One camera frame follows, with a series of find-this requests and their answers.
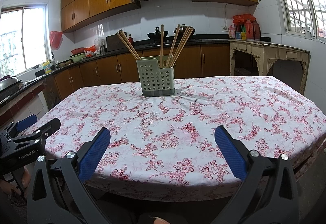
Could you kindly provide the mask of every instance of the wooden chopstick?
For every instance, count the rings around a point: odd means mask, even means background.
[[[168,65],[170,63],[170,59],[172,57],[172,52],[173,52],[173,49],[174,49],[174,45],[175,45],[175,42],[177,41],[177,37],[178,37],[178,34],[179,34],[180,26],[181,25],[178,24],[177,30],[175,31],[175,35],[174,35],[174,39],[173,39],[172,46],[171,46],[171,49],[170,49],[169,57],[167,58],[166,67],[168,67]]]
[[[177,50],[176,50],[175,53],[174,53],[173,59],[170,60],[169,65],[167,66],[167,68],[171,68],[171,67],[173,66],[173,64],[175,63],[175,61],[174,61],[173,63],[172,63],[172,61],[174,60],[175,56],[177,56],[177,54],[179,53],[179,51],[180,51],[180,49],[181,49],[181,46],[182,46],[182,43],[184,42],[185,37],[186,37],[186,35],[187,35],[189,29],[190,29],[190,27],[187,27],[187,28],[186,28],[186,30],[185,30],[185,32],[184,32],[184,34],[183,34],[183,36],[182,36],[182,38],[181,38],[181,40],[180,40],[180,42],[179,42],[179,45],[178,45],[178,47],[177,47]]]
[[[174,54],[174,57],[173,57],[173,60],[172,60],[171,65],[173,65],[173,64],[175,63],[175,61],[178,59],[178,57],[179,57],[179,55],[180,55],[182,49],[184,48],[185,44],[187,43],[187,40],[188,40],[188,38],[190,37],[190,35],[191,35],[191,33],[192,33],[193,30],[194,30],[193,28],[190,28],[190,29],[188,30],[187,35],[186,35],[186,37],[185,37],[185,39],[184,39],[184,42],[183,42],[183,44],[182,44],[182,46],[181,46],[179,52]]]
[[[163,61],[163,40],[164,40],[164,25],[161,24],[160,68],[164,68],[164,61]]]
[[[125,42],[125,40],[123,39],[123,37],[119,34],[119,32],[117,32],[117,35],[118,35],[118,37],[120,38],[120,40],[122,41],[122,43],[129,49],[129,51],[130,51],[130,53],[134,56],[134,58],[136,59],[136,60],[139,60],[138,58],[137,58],[137,56],[135,55],[135,53],[130,49],[130,47],[129,47],[129,45]]]
[[[130,49],[134,52],[134,54],[136,55],[136,57],[140,60],[141,57],[139,57],[138,53],[136,52],[136,50],[134,49],[134,47],[132,46],[132,44],[129,42],[128,38],[126,37],[126,35],[124,34],[124,31],[121,29],[119,31],[120,36],[123,37],[123,39],[126,41],[126,43],[128,44],[128,46],[130,47]]]

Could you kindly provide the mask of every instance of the floral tablecloth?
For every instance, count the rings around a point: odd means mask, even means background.
[[[25,133],[59,118],[46,149],[63,157],[108,128],[111,143],[87,184],[157,201],[210,200],[237,189],[214,141],[218,125],[263,156],[286,153],[294,167],[310,157],[297,178],[325,147],[325,115],[274,77],[183,79],[175,87],[168,97],[143,97],[139,83],[81,88]]]

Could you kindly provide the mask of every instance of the window frame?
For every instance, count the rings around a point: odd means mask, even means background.
[[[3,13],[7,13],[7,12],[12,12],[12,11],[18,11],[18,10],[22,10],[22,27],[21,27],[21,33],[22,33],[22,39],[21,39],[21,42],[22,42],[22,53],[23,53],[23,58],[24,58],[24,66],[25,66],[25,70],[20,72],[20,73],[17,73],[16,76],[18,75],[21,75],[21,74],[24,74],[30,70],[33,69],[33,67],[30,67],[30,68],[27,68],[26,67],[26,59],[25,59],[25,51],[24,51],[24,41],[23,41],[23,19],[24,19],[24,9],[32,9],[32,8],[42,8],[43,9],[43,27],[44,27],[44,35],[43,35],[43,38],[44,38],[44,49],[45,49],[45,57],[46,57],[46,60],[50,60],[50,54],[49,54],[49,50],[48,50],[48,41],[47,41],[47,27],[46,27],[46,5],[24,5],[24,6],[20,6],[20,7],[10,7],[10,8],[3,8],[1,9],[0,11],[0,18],[1,18],[1,15]]]
[[[312,38],[325,40],[325,37],[318,36],[318,33],[317,33],[318,24],[317,24],[316,10],[315,10],[313,0],[307,0],[307,1],[308,1],[308,4],[309,4],[309,10],[310,10],[311,19],[312,19],[313,34],[311,34],[311,36],[312,36]],[[286,0],[281,0],[280,3],[281,3],[282,8],[283,8],[283,17],[284,17],[284,23],[285,23],[285,33],[295,35],[295,36],[303,36],[304,37],[304,33],[290,31],[291,23],[290,23],[289,9],[287,8],[287,2],[286,2]]]

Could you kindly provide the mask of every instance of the silver screw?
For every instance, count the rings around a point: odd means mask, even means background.
[[[283,160],[288,160],[289,159],[289,157],[286,155],[286,154],[281,154],[281,158],[283,159]]]
[[[43,161],[43,160],[44,160],[44,156],[43,155],[38,156],[37,161]]]
[[[75,156],[75,153],[73,151],[67,153],[67,158],[72,159]]]
[[[258,157],[258,156],[259,156],[259,153],[258,153],[257,150],[252,150],[252,151],[250,151],[250,155],[251,155],[252,157]]]

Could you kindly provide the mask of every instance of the pink bottle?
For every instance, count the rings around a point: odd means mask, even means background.
[[[249,19],[244,23],[246,27],[246,38],[248,40],[254,40],[254,27]]]
[[[259,24],[257,23],[257,20],[253,21],[252,25],[254,27],[254,39],[260,41],[260,31],[259,31]]]

